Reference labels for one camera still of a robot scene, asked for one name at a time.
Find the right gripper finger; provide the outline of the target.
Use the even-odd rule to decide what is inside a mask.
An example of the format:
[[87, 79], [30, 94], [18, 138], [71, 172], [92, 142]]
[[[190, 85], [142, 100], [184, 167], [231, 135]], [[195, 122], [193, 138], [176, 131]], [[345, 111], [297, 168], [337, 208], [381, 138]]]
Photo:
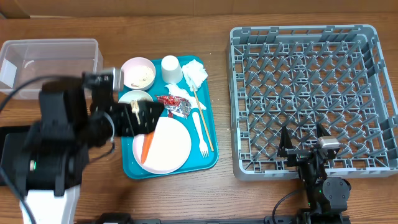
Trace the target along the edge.
[[325, 129], [321, 123], [316, 124], [317, 138], [331, 136], [331, 134]]
[[289, 136], [289, 132], [286, 126], [283, 126], [280, 131], [280, 143], [277, 150], [277, 155], [279, 157], [288, 157], [289, 153], [294, 150], [292, 141]]

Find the orange carrot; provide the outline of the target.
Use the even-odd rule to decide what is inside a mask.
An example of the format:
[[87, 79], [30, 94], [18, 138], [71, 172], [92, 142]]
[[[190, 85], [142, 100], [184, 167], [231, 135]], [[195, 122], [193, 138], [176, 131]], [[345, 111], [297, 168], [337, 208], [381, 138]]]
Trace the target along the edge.
[[149, 134], [144, 135], [144, 142], [142, 145], [142, 152], [141, 152], [141, 164], [144, 164], [147, 159], [149, 149], [151, 147], [152, 140], [154, 138], [154, 134], [155, 134], [155, 132], [153, 131]]

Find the white bowl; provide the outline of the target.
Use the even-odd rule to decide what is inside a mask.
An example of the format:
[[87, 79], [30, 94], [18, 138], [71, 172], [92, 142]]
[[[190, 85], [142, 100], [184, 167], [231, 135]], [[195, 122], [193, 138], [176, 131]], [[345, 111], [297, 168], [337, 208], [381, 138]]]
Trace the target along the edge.
[[147, 92], [142, 90], [131, 90], [126, 93], [123, 93], [119, 97], [118, 102], [129, 104], [131, 101], [140, 101], [140, 100], [153, 101], [152, 97]]

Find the rice and peanut shells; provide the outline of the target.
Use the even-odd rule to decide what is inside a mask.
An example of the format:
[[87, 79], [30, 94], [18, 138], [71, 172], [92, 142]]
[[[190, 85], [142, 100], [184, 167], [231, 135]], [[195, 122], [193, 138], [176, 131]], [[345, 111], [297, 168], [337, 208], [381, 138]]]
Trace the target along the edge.
[[150, 67], [138, 65], [126, 72], [125, 83], [132, 88], [144, 88], [154, 79], [154, 72]]

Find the large pink plate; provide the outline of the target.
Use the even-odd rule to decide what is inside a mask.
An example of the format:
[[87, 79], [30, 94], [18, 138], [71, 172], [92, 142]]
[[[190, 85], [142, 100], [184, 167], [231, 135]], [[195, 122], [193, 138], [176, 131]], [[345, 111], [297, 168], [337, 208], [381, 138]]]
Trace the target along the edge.
[[176, 119], [161, 117], [146, 161], [142, 163], [144, 137], [143, 134], [134, 137], [132, 152], [138, 165], [152, 174], [168, 174], [176, 171], [187, 161], [192, 149], [192, 140], [187, 128]]

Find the pink bowl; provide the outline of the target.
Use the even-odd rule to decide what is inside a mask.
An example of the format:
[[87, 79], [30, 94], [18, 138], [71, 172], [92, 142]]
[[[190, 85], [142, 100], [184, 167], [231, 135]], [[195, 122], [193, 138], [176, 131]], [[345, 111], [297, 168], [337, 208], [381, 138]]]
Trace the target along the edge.
[[124, 85], [132, 90], [148, 90], [155, 81], [155, 65], [144, 57], [129, 59], [121, 70], [124, 72]]

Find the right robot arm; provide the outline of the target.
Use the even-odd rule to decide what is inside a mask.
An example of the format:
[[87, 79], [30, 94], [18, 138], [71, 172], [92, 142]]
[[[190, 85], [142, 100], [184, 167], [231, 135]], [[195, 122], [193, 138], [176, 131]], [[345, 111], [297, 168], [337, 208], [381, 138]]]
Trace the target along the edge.
[[[303, 188], [295, 190], [280, 199], [272, 211], [272, 222], [278, 223], [349, 223], [349, 217], [344, 217], [347, 210], [351, 184], [341, 177], [329, 177], [324, 163], [335, 159], [340, 150], [340, 142], [318, 123], [317, 142], [310, 150], [295, 150], [286, 126], [280, 134], [280, 144], [277, 151], [279, 157], [287, 159], [287, 166], [296, 167]], [[287, 198], [305, 191], [308, 208], [301, 208], [295, 216], [277, 217], [278, 206]]]

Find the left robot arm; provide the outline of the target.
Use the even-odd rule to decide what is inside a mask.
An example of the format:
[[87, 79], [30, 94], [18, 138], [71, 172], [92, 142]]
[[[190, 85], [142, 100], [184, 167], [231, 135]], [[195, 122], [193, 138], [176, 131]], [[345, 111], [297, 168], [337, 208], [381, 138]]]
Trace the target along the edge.
[[154, 131], [164, 105], [117, 103], [111, 75], [47, 75], [41, 118], [1, 128], [1, 176], [19, 199], [25, 223], [72, 223], [89, 150]]

